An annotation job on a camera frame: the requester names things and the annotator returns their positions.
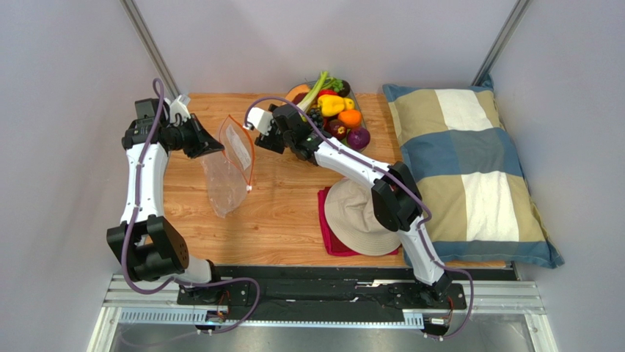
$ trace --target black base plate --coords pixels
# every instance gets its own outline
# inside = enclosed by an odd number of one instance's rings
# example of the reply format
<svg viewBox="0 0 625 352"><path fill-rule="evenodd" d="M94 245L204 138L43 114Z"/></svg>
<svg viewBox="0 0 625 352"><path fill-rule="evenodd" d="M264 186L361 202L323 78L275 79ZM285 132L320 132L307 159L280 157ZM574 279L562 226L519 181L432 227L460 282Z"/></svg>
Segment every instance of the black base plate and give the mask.
<svg viewBox="0 0 625 352"><path fill-rule="evenodd" d="M221 276L230 276L232 267L218 267ZM384 269L306 268L306 271L281 271L279 275L249 275L260 284L260 303L250 317L253 320L291 321L345 321L345 322L401 322L402 309L449 310L447 297L454 309L467 308L462 285L452 284L447 296L439 301L424 299L426 286L416 282L396 282L373 287L376 279L404 280L386 277ZM178 304L216 304L222 290L230 293L231 319L240 319L251 307L256 289L247 282L237 282L223 288L195 290L178 294Z"/></svg>

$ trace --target wooden table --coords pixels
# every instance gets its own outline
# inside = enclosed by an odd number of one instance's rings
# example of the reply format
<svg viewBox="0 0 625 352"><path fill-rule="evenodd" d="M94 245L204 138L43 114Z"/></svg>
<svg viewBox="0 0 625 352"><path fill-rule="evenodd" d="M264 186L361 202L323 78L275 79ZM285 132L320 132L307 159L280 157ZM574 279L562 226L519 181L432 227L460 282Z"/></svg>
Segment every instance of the wooden table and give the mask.
<svg viewBox="0 0 625 352"><path fill-rule="evenodd" d="M243 122L249 104L262 96L194 94L190 95L189 110L215 135L228 114ZM384 96L358 94L357 100L372 131L364 154L390 164L401 160ZM252 138L256 136L257 132L252 132ZM288 150L283 155L258 147L255 151L252 192L225 219L215 214L208 201L200 161L189 160L182 152L172 154L164 180L165 213L194 256L216 264L405 266L401 253L383 257L328 255L319 229L317 192L343 176L300 161ZM504 265L490 262L479 266Z"/></svg>

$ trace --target grapes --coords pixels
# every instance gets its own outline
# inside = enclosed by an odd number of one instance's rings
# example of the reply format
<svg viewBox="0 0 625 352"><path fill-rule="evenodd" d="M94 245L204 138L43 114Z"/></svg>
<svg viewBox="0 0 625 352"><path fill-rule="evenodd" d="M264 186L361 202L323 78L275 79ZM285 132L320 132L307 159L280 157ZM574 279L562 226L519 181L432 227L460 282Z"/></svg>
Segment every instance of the grapes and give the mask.
<svg viewBox="0 0 625 352"><path fill-rule="evenodd" d="M308 117L315 123L317 128L324 127L324 117L321 116L321 111L317 108L310 109L308 111Z"/></svg>

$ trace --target plaid pillow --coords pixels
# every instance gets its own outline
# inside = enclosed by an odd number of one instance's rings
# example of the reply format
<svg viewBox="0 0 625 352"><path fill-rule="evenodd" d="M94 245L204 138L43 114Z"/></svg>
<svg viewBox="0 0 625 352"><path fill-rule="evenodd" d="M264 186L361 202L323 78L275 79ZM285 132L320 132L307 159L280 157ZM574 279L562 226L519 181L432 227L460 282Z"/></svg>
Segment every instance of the plaid pillow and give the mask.
<svg viewBox="0 0 625 352"><path fill-rule="evenodd" d="M432 210L426 227L441 260L564 264L490 89L383 89L403 160Z"/></svg>

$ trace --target red bell pepper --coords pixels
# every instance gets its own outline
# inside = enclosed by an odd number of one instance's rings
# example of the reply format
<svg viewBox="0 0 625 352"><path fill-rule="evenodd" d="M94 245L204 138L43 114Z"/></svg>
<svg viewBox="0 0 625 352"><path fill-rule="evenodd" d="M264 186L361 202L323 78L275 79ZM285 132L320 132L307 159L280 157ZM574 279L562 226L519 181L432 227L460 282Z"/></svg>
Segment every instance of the red bell pepper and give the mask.
<svg viewBox="0 0 625 352"><path fill-rule="evenodd" d="M332 89L322 89L321 91L319 91L319 94L317 94L317 98L319 98L322 95L338 95L338 94Z"/></svg>

